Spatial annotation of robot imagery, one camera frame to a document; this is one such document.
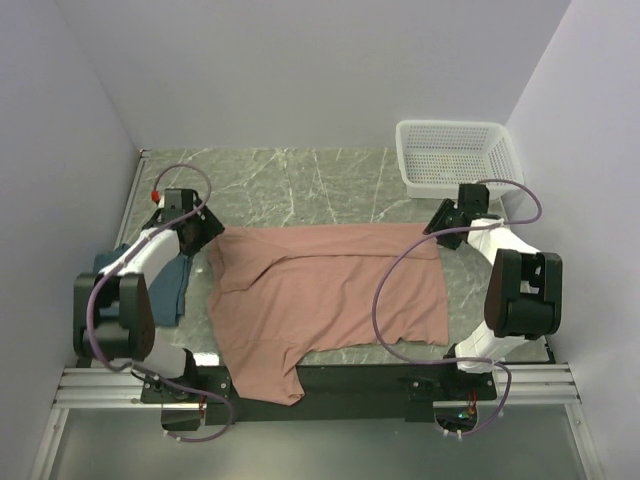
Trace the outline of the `pink t shirt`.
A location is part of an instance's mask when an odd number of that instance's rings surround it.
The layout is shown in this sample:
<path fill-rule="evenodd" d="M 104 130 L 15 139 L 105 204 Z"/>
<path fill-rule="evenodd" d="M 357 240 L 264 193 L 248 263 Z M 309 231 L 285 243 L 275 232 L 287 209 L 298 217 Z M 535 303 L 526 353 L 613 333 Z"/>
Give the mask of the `pink t shirt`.
<path fill-rule="evenodd" d="M 416 223 L 229 227 L 209 246 L 208 315 L 239 395 L 290 406 L 310 352 L 401 340 L 445 346 L 438 246 Z"/>

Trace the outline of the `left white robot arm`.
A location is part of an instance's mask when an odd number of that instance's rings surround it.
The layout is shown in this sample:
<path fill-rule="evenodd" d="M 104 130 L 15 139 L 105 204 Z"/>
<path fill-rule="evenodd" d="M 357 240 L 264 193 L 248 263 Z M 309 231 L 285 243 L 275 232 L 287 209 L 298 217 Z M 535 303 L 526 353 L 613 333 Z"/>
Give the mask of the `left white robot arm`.
<path fill-rule="evenodd" d="M 200 378 L 193 353 L 157 339 L 186 310 L 194 256 L 225 230 L 194 189 L 154 191 L 156 209 L 136 241 L 97 259 L 73 287 L 72 344 L 82 359 L 129 368 L 176 401 L 193 399 Z"/>

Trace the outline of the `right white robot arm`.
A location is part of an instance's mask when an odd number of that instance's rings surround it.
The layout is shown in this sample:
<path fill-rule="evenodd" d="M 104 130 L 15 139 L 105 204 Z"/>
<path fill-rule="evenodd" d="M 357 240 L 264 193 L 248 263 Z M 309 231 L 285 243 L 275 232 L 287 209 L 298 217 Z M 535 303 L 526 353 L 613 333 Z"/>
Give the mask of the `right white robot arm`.
<path fill-rule="evenodd" d="M 483 321 L 453 347 L 457 364 L 438 377 L 440 390 L 452 399 L 473 388 L 473 374 L 487 373 L 515 348 L 556 333 L 561 322 L 561 257 L 529 245 L 507 220 L 489 212 L 489 183 L 461 184 L 457 199 L 443 200 L 424 230 L 449 250 L 469 245 L 491 266 Z"/>

